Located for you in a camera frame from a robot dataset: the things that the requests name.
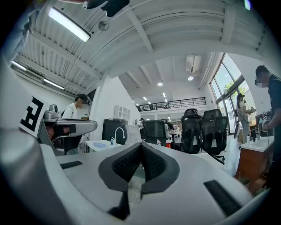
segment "white faucet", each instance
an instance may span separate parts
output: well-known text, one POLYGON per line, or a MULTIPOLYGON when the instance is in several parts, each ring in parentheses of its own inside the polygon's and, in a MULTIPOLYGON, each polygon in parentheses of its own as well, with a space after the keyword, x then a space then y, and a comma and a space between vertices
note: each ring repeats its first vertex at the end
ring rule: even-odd
POLYGON ((115 139, 113 140, 113 143, 116 144, 116 132, 118 129, 121 129, 123 131, 123 138, 125 138, 125 133, 124 133, 124 130, 120 127, 118 127, 116 130, 115 130, 115 139))

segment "white shirt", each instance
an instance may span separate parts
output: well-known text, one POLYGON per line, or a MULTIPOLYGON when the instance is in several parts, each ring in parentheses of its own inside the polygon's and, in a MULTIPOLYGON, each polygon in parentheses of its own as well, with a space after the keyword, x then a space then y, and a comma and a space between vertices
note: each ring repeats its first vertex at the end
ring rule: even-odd
POLYGON ((66 107, 62 118, 77 119, 77 109, 76 109, 74 103, 71 103, 66 107))
POLYGON ((240 106, 240 113, 243 115, 243 116, 247 116, 248 114, 244 112, 244 109, 243 107, 245 106, 245 103, 244 102, 239 102, 239 106, 240 106))

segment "balcony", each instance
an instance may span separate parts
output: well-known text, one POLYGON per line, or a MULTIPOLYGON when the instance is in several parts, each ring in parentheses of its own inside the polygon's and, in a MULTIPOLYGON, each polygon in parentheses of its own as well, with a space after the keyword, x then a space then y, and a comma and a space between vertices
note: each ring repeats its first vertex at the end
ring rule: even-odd
POLYGON ((182 99, 176 101, 169 101, 169 102, 157 102, 153 104, 147 105, 139 105, 137 109, 139 112, 145 111, 155 111, 160 109, 178 109, 178 108, 187 108, 187 107, 197 107, 200 105, 206 105, 205 97, 202 98, 189 98, 189 99, 182 99))

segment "tree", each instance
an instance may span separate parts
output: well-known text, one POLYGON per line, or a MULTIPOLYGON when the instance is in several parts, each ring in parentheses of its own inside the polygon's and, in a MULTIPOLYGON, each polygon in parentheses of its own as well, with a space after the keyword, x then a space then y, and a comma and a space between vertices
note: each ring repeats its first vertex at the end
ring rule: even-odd
MULTIPOLYGON (((229 82, 228 84, 226 84, 226 85, 224 86, 224 88, 223 88, 223 93, 226 92, 226 91, 228 91, 228 89, 229 89, 232 85, 233 85, 233 81, 231 81, 231 82, 229 82)), ((245 87, 239 87, 238 89, 239 89, 239 92, 240 92, 241 94, 245 94, 245 90, 246 90, 245 87)))

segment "fluorescent light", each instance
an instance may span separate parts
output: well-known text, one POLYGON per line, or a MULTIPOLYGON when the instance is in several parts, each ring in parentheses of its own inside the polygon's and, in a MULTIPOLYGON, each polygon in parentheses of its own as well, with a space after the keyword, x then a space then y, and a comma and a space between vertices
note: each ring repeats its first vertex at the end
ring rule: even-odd
POLYGON ((64 89, 64 87, 62 87, 62 86, 60 86, 60 85, 58 85, 58 84, 56 84, 56 83, 53 83, 52 81, 49 81, 49 80, 47 80, 47 79, 45 79, 45 78, 44 78, 44 81, 46 81, 47 83, 50 83, 51 85, 54 85, 55 87, 58 87, 58 88, 60 88, 60 89, 64 89))
POLYGON ((15 65, 16 67, 18 67, 18 68, 20 68, 20 69, 26 71, 26 68, 25 68, 23 65, 21 65, 21 64, 19 64, 19 63, 17 63, 17 62, 15 62, 15 61, 12 61, 12 64, 15 65))
POLYGON ((251 2, 249 0, 244 0, 245 8, 251 10, 251 2))
POLYGON ((71 18, 67 17, 56 8, 51 8, 48 13, 48 16, 63 25, 66 29, 74 33, 84 42, 87 42, 88 39, 91 37, 90 34, 88 34, 79 25, 77 25, 71 18))

